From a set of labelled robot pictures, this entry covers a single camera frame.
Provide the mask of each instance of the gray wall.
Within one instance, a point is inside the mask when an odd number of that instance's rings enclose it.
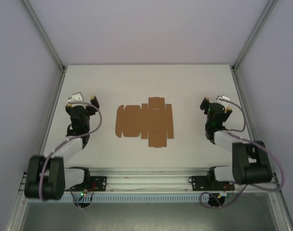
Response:
[[[293,219],[293,0],[278,2],[240,76],[258,135],[284,166],[283,193]]]
[[[0,0],[0,231],[38,144],[59,73],[22,3]]]
[[[29,0],[65,65],[233,64],[267,0]]]

